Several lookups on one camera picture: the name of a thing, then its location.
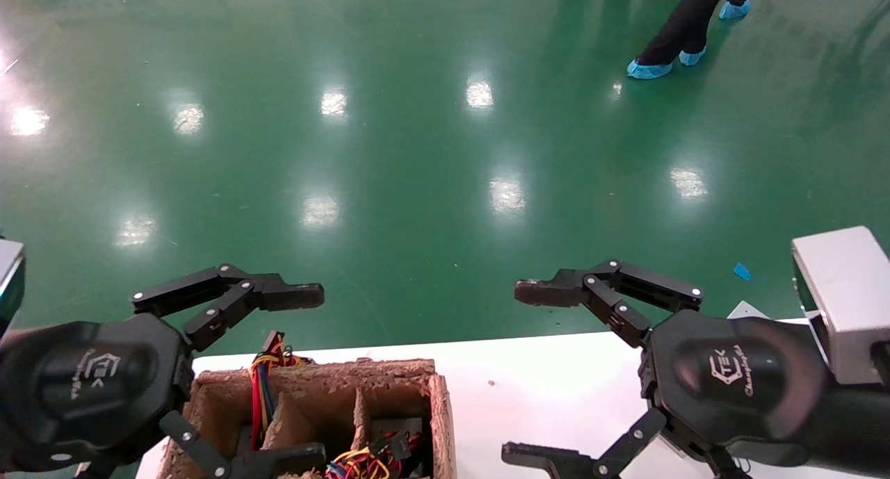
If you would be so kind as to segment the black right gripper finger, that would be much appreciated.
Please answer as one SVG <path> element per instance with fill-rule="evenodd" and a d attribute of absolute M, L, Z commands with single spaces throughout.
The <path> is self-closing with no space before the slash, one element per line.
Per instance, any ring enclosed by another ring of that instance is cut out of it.
<path fill-rule="evenodd" d="M 668 417 L 660 409 L 649 408 L 598 459 L 569 448 L 506 442 L 502 445 L 502 461 L 543 470 L 550 478 L 620 478 L 623 470 L 668 426 Z"/>
<path fill-rule="evenodd" d="M 643 347 L 651 321 L 627 302 L 632 298 L 675 314 L 699 311 L 703 293 L 696 286 L 655 271 L 610 259 L 587 270 L 562 268 L 552 279 L 521 279 L 515 299 L 532 306 L 585 306 L 631 347 Z"/>

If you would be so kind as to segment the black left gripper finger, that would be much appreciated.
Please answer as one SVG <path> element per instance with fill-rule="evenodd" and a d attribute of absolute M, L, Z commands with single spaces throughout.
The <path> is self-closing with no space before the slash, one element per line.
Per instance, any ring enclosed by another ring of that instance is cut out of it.
<path fill-rule="evenodd" d="M 210 267 L 133 294 L 136 312 L 163 318 L 203 305 L 184 326 L 194 351 L 204 351 L 252 311 L 290 311 L 323 305 L 319 283 L 287 284 L 277 273 L 247 273 L 230 263 Z"/>

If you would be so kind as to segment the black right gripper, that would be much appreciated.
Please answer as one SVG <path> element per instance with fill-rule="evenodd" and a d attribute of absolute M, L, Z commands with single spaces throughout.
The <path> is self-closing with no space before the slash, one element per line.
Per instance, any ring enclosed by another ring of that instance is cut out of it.
<path fill-rule="evenodd" d="M 683 310 L 642 334 L 642 395 L 667 417 L 664 437 L 738 478 L 735 459 L 832 467 L 814 424 L 832 383 L 808 328 Z"/>

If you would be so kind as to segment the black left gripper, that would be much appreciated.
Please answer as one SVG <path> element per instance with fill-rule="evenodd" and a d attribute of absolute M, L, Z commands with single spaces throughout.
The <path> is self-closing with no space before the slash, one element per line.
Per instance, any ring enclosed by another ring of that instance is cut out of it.
<path fill-rule="evenodd" d="M 225 459 L 180 413 L 193 378 L 191 347 L 150 314 L 13 330 L 2 340 L 2 470 L 128 465 L 164 433 L 210 478 L 302 475 L 327 463 L 321 442 Z"/>

